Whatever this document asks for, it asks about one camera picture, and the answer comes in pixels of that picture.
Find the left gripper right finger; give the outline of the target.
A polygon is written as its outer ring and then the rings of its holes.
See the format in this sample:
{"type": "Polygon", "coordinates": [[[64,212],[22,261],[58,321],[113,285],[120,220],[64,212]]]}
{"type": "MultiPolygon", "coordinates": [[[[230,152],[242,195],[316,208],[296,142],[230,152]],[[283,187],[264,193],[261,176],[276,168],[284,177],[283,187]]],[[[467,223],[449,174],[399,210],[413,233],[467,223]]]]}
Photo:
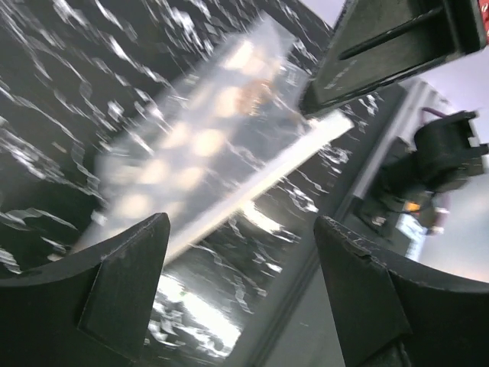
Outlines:
{"type": "Polygon", "coordinates": [[[412,261],[316,219],[346,366],[486,366],[488,285],[412,261]]]}

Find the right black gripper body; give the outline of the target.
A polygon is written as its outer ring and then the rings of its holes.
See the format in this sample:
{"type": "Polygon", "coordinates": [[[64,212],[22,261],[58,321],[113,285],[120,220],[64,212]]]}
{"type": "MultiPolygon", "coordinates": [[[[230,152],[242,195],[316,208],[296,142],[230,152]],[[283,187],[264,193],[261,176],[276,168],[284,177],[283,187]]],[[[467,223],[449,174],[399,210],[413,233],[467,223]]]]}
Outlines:
{"type": "Polygon", "coordinates": [[[488,144],[474,130],[477,117],[476,111],[460,111],[418,128],[414,149],[380,169],[376,199],[390,212],[417,214],[437,196],[485,174],[488,144]]]}

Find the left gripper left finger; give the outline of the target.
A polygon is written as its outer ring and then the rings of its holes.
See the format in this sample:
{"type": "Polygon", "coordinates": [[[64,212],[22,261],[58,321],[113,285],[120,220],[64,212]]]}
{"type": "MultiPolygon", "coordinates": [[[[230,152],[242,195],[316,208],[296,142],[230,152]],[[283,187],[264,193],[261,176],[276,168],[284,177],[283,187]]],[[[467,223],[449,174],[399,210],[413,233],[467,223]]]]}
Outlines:
{"type": "Polygon", "coordinates": [[[137,366],[170,234],[164,213],[1,282],[3,366],[137,366]]]}

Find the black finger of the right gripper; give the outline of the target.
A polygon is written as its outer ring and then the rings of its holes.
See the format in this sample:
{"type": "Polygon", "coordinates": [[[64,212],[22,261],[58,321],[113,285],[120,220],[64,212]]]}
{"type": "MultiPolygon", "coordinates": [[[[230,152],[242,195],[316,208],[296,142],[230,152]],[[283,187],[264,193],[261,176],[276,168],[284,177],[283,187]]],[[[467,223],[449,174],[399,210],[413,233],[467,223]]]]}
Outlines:
{"type": "Polygon", "coordinates": [[[334,109],[476,53],[487,46],[487,31],[473,0],[347,1],[301,109],[334,109]]]}

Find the clear zip top bag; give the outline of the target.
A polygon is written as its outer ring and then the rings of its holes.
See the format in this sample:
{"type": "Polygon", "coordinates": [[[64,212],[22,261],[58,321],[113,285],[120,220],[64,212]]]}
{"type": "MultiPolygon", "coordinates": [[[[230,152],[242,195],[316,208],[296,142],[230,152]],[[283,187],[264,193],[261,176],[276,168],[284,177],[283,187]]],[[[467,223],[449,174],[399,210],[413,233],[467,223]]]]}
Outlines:
{"type": "Polygon", "coordinates": [[[155,213],[169,217],[168,261],[238,211],[279,232],[255,198],[353,127],[338,110],[300,114],[309,76],[288,59],[295,40],[262,13],[149,102],[96,160],[103,210],[74,250],[155,213]]]}

